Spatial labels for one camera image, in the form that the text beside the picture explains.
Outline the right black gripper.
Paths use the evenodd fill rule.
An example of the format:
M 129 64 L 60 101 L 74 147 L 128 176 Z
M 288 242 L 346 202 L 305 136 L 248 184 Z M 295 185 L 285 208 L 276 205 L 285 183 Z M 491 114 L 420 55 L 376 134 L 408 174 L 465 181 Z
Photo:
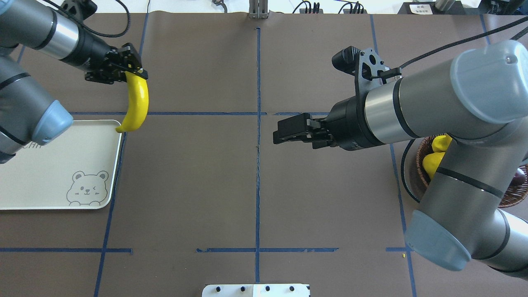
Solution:
M 282 135 L 279 132 L 305 132 Z M 321 119 L 313 120 L 310 113 L 300 113 L 278 122 L 278 131 L 272 133 L 273 143 L 301 141 L 311 143 L 313 150 L 335 147 L 335 139 Z

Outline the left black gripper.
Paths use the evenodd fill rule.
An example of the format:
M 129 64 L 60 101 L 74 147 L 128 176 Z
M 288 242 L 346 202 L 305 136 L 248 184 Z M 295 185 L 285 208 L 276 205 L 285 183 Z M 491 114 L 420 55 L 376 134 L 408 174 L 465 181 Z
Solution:
M 132 43 L 125 43 L 121 48 L 113 48 L 105 57 L 102 65 L 94 71 L 85 73 L 85 80 L 112 85 L 114 82 L 126 82 L 130 73 L 147 80 L 148 71 L 143 68 L 141 57 Z

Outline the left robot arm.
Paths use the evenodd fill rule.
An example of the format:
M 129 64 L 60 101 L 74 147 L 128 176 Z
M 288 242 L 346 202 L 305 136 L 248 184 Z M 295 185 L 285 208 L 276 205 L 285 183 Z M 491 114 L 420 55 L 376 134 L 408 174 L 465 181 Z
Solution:
M 137 130 L 149 108 L 148 73 L 131 43 L 108 45 L 102 33 L 84 24 L 97 5 L 65 0 L 48 6 L 36 0 L 2 0 L 1 28 L 1 163 L 30 142 L 45 146 L 72 124 L 72 115 L 53 98 L 11 53 L 18 45 L 34 49 L 82 70 L 91 82 L 128 86 L 129 105 L 118 133 Z

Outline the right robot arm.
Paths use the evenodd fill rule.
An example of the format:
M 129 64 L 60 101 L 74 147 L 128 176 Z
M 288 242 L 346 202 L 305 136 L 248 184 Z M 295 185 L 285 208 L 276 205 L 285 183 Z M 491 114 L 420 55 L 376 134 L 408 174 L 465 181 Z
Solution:
M 332 57 L 355 77 L 355 95 L 328 116 L 278 122 L 273 142 L 356 151 L 446 133 L 452 137 L 413 211 L 404 240 L 450 271 L 474 259 L 527 279 L 527 221 L 499 209 L 517 168 L 527 163 L 527 49 L 506 40 L 470 49 L 396 81 L 372 48 Z

